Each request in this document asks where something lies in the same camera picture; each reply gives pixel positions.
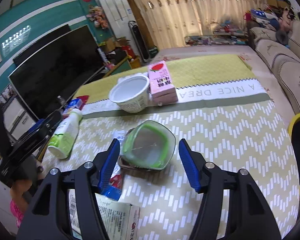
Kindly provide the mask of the clear green-rimmed plastic container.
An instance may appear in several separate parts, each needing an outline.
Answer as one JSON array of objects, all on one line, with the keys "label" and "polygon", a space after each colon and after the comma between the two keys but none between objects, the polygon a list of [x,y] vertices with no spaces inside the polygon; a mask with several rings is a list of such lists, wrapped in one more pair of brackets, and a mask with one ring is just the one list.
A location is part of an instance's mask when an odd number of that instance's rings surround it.
[{"label": "clear green-rimmed plastic container", "polygon": [[146,120],[127,133],[120,156],[138,168],[161,171],[172,159],[175,146],[176,138],[167,127]]}]

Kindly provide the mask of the white green yogurt bottle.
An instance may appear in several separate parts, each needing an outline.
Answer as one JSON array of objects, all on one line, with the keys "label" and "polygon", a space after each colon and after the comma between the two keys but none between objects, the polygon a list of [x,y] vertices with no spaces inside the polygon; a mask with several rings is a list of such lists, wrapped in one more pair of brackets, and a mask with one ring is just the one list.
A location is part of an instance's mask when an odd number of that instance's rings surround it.
[{"label": "white green yogurt bottle", "polygon": [[82,111],[75,108],[58,125],[47,146],[56,158],[66,159],[69,156],[78,135],[82,117]]}]

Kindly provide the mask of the red blue snack box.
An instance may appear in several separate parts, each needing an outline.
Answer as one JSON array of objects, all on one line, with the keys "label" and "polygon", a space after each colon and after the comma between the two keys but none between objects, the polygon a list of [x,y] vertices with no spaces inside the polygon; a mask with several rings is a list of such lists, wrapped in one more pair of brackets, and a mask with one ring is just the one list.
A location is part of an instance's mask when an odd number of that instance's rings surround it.
[{"label": "red blue snack box", "polygon": [[67,117],[69,113],[73,109],[79,109],[82,110],[82,108],[85,106],[89,99],[88,95],[78,96],[77,98],[71,100],[65,107],[65,110],[63,111],[63,117]]}]

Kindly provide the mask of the large black television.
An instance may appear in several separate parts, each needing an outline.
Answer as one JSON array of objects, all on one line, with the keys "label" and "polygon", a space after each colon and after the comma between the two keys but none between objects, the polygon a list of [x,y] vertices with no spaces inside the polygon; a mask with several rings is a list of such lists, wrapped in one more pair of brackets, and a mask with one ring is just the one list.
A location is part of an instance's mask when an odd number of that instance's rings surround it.
[{"label": "large black television", "polygon": [[29,111],[43,119],[103,67],[98,45],[85,25],[34,52],[8,78]]}]

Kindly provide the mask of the white paper package box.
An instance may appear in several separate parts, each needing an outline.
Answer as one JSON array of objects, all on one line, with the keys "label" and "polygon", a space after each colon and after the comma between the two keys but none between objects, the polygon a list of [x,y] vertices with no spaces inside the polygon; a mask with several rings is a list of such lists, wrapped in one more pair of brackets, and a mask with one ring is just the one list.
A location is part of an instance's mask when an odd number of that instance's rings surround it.
[{"label": "white paper package box", "polygon": [[[75,190],[69,190],[70,221],[72,233],[77,239],[82,239],[77,215]],[[96,200],[106,232],[110,239],[137,239],[140,207],[114,201],[101,194]]]}]

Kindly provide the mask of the white paper noodle bowl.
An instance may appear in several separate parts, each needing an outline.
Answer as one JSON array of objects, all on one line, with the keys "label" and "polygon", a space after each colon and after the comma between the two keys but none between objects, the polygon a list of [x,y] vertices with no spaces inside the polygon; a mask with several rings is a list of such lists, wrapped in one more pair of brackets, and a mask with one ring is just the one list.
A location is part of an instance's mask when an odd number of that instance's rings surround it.
[{"label": "white paper noodle bowl", "polygon": [[109,100],[127,113],[138,113],[149,103],[149,78],[144,75],[127,77],[109,93]]}]

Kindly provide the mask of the pink strawberry milk carton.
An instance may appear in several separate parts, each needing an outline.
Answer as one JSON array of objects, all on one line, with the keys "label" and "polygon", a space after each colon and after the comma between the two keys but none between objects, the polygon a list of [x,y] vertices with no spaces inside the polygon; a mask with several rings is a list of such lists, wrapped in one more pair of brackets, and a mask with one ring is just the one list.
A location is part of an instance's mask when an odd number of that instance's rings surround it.
[{"label": "pink strawberry milk carton", "polygon": [[148,78],[154,104],[162,106],[178,101],[177,91],[165,61],[148,65]]}]

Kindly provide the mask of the yellow green patterned tablecloth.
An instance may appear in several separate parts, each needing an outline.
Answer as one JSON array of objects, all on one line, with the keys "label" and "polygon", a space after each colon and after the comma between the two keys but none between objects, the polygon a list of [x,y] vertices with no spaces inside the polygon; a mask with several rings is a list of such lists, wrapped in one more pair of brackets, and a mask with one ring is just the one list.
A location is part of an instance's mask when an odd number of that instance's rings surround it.
[{"label": "yellow green patterned tablecloth", "polygon": [[[299,174],[283,118],[250,68],[236,55],[210,55],[167,63],[178,102],[148,107],[129,115],[106,110],[108,94],[118,80],[135,74],[125,71],[88,84],[90,114],[80,123],[69,158],[44,155],[46,171],[78,168],[108,148],[118,135],[146,120],[167,127],[177,140],[220,168],[245,168],[265,196],[280,233],[296,224],[299,209]],[[202,195],[190,187],[178,151],[159,172],[123,172],[122,202],[140,207],[138,239],[188,239]]]}]

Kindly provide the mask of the artificial flower bouquet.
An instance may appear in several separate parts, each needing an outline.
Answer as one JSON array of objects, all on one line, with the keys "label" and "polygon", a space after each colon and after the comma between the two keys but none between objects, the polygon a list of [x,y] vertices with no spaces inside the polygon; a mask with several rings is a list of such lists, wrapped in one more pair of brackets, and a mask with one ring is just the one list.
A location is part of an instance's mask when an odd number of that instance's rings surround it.
[{"label": "artificial flower bouquet", "polygon": [[89,12],[86,15],[89,21],[93,22],[95,28],[108,29],[109,23],[102,7],[89,5]]}]

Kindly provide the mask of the black tower fan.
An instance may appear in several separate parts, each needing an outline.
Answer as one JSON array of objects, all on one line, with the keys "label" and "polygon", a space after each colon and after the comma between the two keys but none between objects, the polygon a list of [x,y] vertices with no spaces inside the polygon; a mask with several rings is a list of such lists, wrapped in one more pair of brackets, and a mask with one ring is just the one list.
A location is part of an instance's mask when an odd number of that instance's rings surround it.
[{"label": "black tower fan", "polygon": [[148,63],[151,60],[151,57],[137,22],[129,21],[128,26],[133,35],[134,41],[136,42],[136,46],[138,48],[138,51],[140,53],[143,62]]}]

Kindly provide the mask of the white standing air conditioner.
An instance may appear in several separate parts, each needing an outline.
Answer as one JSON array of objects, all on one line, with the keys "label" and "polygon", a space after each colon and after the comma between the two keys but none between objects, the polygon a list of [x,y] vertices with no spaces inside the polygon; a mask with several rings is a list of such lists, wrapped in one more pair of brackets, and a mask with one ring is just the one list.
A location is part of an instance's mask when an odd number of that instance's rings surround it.
[{"label": "white standing air conditioner", "polygon": [[135,17],[128,0],[99,0],[99,2],[115,37],[131,40],[133,37],[128,24],[129,21],[134,21]]}]

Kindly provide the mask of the beige fabric sofa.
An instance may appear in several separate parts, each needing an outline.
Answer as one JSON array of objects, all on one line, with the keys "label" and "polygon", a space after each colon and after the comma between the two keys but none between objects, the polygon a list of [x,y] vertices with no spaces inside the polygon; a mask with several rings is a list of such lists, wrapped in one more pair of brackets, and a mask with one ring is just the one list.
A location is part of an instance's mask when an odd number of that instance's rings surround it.
[{"label": "beige fabric sofa", "polygon": [[300,113],[300,22],[287,35],[287,46],[279,43],[274,31],[253,27],[250,46],[276,77],[295,113]]}]

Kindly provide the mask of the beige embroidered curtains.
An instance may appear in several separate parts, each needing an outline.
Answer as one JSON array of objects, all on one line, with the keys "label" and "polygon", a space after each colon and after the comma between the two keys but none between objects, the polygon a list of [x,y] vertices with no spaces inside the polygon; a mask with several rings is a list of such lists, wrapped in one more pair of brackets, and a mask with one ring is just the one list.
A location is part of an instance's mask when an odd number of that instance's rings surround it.
[{"label": "beige embroidered curtains", "polygon": [[187,36],[204,35],[215,23],[245,28],[244,14],[266,0],[134,0],[159,49],[185,46]]}]

